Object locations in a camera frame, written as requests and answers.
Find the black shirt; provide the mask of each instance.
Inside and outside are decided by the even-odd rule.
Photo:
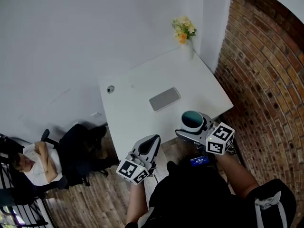
[[[295,216],[292,192],[279,180],[252,190],[241,199],[232,195],[225,180],[211,167],[177,167],[155,188],[149,202],[153,212],[142,228],[228,227],[255,228],[255,200],[265,200],[281,191],[288,227]],[[264,227],[283,227],[278,206],[261,211]],[[136,223],[126,228],[137,228]]]

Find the man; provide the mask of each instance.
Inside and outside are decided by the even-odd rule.
[[[295,197],[280,180],[259,186],[233,156],[226,153],[216,158],[236,195],[211,167],[169,162],[169,176],[156,186],[149,209],[143,182],[131,185],[126,228],[291,226]]]
[[[18,153],[13,157],[12,165],[36,186],[47,185],[62,178],[58,153],[46,142],[26,146],[23,154]]]

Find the white shirt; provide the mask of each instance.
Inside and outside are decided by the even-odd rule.
[[[58,173],[57,177],[52,181],[58,181],[62,178],[62,168],[59,160],[59,156],[57,150],[53,149],[53,146],[49,143],[47,144],[47,150],[49,157],[53,160],[54,165],[56,167],[56,171]],[[35,152],[35,144],[30,144],[23,149],[23,154],[28,157],[30,160],[34,161],[34,165],[32,169],[28,172],[24,172],[27,178],[36,186],[47,185],[47,178],[45,175],[45,171],[43,169],[43,165],[39,155]]]

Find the brick wall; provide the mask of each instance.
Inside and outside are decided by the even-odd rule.
[[[304,213],[304,25],[276,0],[231,0],[215,76],[224,114],[260,184],[280,178]]]

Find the vase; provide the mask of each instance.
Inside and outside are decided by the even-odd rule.
[[[193,43],[191,40],[186,40],[185,44],[180,45],[180,55],[184,62],[191,61],[193,59]]]

